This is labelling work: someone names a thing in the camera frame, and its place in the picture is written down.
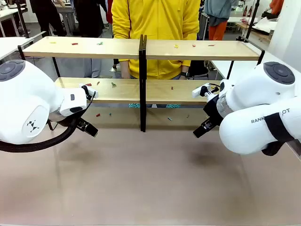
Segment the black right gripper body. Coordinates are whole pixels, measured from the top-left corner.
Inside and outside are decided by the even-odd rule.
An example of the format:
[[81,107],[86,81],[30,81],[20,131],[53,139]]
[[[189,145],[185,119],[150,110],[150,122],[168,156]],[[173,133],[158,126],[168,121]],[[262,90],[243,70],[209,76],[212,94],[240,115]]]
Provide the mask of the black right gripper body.
[[204,107],[205,113],[209,116],[204,125],[206,129],[212,129],[215,126],[219,126],[223,120],[222,116],[217,110],[218,99],[218,96],[213,97]]

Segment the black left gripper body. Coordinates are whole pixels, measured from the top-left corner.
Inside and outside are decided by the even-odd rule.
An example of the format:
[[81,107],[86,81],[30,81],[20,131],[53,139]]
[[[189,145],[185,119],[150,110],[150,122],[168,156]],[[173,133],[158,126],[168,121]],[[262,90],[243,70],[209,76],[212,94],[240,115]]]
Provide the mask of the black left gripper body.
[[89,124],[90,124],[89,122],[87,122],[86,120],[84,120],[82,118],[78,118],[78,120],[77,120],[77,128],[78,129],[87,129]]

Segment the person's right hand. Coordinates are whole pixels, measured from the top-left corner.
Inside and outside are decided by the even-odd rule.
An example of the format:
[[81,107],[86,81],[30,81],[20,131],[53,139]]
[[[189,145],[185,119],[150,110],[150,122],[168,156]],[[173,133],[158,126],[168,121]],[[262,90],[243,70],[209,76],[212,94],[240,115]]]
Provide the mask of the person's right hand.
[[121,77],[123,79],[130,79],[129,63],[128,63],[128,61],[122,61],[122,62],[120,62],[120,70],[121,70]]

